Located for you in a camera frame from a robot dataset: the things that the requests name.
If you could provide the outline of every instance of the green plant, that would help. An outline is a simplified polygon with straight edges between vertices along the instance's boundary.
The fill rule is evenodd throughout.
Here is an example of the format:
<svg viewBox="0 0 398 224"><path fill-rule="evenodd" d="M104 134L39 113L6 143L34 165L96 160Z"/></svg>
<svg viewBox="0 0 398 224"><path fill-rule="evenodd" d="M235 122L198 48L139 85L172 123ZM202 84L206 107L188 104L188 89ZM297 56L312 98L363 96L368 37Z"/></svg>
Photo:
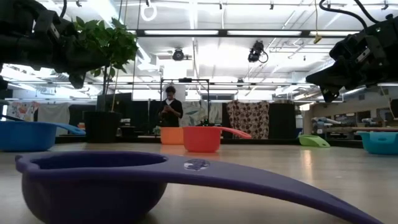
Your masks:
<svg viewBox="0 0 398 224"><path fill-rule="evenodd" d="M80 31L80 44L87 49L101 52L109 60L109 66L91 71L94 77L104 75L103 94L106 94L106 82L109 83L115 76L115 69L126 73L123 65L128 64L129 60L135 60L138 50L136 36L115 18L112 18L114 28L105 28L104 21L84 22L80 17L76 17L74 25Z"/></svg>

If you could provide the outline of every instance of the purple plastic scoop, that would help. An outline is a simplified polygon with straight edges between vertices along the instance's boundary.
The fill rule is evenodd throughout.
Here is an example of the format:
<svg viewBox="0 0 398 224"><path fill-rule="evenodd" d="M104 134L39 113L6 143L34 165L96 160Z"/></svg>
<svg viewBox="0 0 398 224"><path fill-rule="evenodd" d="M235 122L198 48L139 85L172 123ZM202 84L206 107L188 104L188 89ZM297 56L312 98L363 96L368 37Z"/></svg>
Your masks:
<svg viewBox="0 0 398 224"><path fill-rule="evenodd" d="M249 192L351 223L382 223L311 185L225 162L143 152L45 152L17 156L16 167L28 207L45 223L131 223L156 205L167 183Z"/></svg>

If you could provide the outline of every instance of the ceiling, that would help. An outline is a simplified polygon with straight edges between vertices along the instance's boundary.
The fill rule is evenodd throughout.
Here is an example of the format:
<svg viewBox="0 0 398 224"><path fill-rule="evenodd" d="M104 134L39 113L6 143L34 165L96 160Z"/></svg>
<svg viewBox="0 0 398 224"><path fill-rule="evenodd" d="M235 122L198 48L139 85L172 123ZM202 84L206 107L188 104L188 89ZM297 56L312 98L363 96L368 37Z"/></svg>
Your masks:
<svg viewBox="0 0 398 224"><path fill-rule="evenodd" d="M48 9L60 13L62 0L39 0ZM398 0L388 0L389 7L384 7L384 1L362 0L365 8L377 20L383 20L388 14L396 14ZM276 29L276 30L315 30L316 22L319 30L361 30L361 24L353 17L315 10L314 0L151 0L151 7L147 7L146 0L113 1L113 0L86 0L68 1L65 18L74 19L76 16L88 21L103 19L109 21L111 17L118 17L127 25L128 29ZM331 7L344 8L360 15L371 25L354 1L331 0ZM269 55L267 63L249 63L248 53L255 41L261 40ZM132 82L135 72L135 82L159 82L160 76L166 70L176 78L192 76L192 78L209 78L214 82L236 82L243 78L245 82L262 83L292 83L304 82L311 72L331 65L333 61L328 56L335 43L341 39L322 39L314 44L313 38L254 38L254 37L140 37L137 42L142 51L152 60L132 62L127 68L127 74L121 73L118 82ZM176 48L189 55L189 60L174 62L170 56ZM195 53L195 64L192 55ZM30 75L18 75L13 81L37 81L41 72L32 72ZM88 81L98 80L88 75ZM152 91L156 94L160 87L156 85L136 85L135 89ZM211 86L211 90L236 88L236 86ZM270 94L281 86L260 86L239 89L242 92ZM118 90L130 91L131 85L119 85ZM291 88L290 97L304 93L312 93L317 89Z"/></svg>

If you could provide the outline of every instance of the woman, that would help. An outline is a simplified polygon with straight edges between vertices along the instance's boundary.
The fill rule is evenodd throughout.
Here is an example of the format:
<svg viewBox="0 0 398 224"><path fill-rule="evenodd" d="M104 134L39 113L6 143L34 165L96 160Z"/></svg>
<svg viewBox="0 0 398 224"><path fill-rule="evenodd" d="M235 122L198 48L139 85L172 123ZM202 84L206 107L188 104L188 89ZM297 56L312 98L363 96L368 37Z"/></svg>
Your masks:
<svg viewBox="0 0 398 224"><path fill-rule="evenodd" d="M159 117L162 120L163 127L179 127L179 118L182 118L183 110L181 101L174 98L175 88L169 86L166 88L167 98L162 101L162 105L159 110Z"/></svg>

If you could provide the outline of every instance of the logo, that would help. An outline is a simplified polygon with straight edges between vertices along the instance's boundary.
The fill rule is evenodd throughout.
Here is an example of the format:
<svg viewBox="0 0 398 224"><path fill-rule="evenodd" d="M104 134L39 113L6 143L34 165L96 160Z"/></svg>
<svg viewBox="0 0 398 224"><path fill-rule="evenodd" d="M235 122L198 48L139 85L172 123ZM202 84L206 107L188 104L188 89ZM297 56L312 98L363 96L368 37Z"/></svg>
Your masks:
<svg viewBox="0 0 398 224"><path fill-rule="evenodd" d="M201 171L209 168L210 162L203 159L191 159L184 163L186 170Z"/></svg>

